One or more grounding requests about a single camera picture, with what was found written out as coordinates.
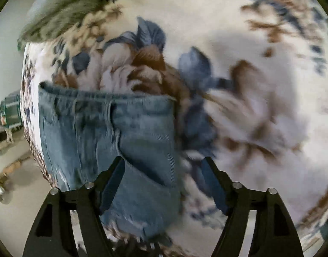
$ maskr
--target waistband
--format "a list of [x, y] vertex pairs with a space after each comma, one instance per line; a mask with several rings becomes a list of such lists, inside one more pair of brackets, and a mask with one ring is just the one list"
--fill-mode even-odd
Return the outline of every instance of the waistband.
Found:
[[165, 121], [158, 121], [161, 117], [174, 118], [175, 99], [169, 96], [80, 91], [46, 81], [39, 84], [38, 94], [40, 114], [48, 121], [55, 116], [80, 115], [113, 120], [120, 125], [132, 125], [136, 120], [144, 123], [150, 118], [149, 122], [164, 123], [161, 126], [163, 127]]

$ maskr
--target floor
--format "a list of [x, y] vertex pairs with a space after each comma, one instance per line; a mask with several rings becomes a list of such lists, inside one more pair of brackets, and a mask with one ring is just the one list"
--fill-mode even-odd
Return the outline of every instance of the floor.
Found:
[[[0, 13], [0, 101], [20, 88], [23, 53], [17, 51], [16, 39], [33, 1], [9, 0]], [[27, 150], [27, 142], [19, 141], [0, 156], [0, 171]], [[11, 180], [14, 191], [10, 194], [9, 203], [0, 203], [0, 239], [14, 257], [21, 257], [28, 232], [50, 186], [33, 160], [26, 161]], [[78, 224], [74, 225], [74, 232], [80, 235]], [[305, 253], [305, 257], [312, 257], [321, 245], [322, 241], [318, 241]]]

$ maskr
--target denim fabric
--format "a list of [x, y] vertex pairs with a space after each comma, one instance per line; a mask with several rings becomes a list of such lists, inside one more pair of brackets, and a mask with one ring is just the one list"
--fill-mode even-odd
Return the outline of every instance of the denim fabric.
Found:
[[120, 230], [148, 238], [177, 218], [180, 208], [174, 101], [167, 96], [118, 95], [39, 85], [41, 145], [62, 190], [93, 182], [116, 156], [125, 174], [101, 216]]

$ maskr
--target silver bolt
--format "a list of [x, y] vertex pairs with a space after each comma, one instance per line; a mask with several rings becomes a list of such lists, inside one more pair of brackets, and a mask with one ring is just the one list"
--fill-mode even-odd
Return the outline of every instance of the silver bolt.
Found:
[[50, 190], [51, 195], [56, 195], [58, 192], [59, 192], [59, 189], [56, 187]]
[[91, 189], [91, 188], [93, 188], [94, 187], [94, 183], [93, 182], [87, 182], [85, 185], [84, 185], [84, 187], [86, 188], [86, 189]]
[[235, 189], [240, 189], [240, 188], [242, 188], [242, 183], [239, 183], [239, 182], [234, 182], [233, 183], [233, 188], [235, 188]]
[[269, 190], [269, 193], [272, 194], [272, 195], [277, 194], [277, 190], [273, 187], [270, 187], [268, 190]]

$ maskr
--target denim shorts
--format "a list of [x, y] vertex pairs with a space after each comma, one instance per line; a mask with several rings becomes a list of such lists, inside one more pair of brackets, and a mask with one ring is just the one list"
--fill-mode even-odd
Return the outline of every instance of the denim shorts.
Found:
[[39, 85], [45, 164], [62, 191], [93, 182], [116, 156], [126, 170], [102, 216], [142, 238], [178, 217], [181, 177], [175, 149], [174, 100], [168, 96], [86, 92]]

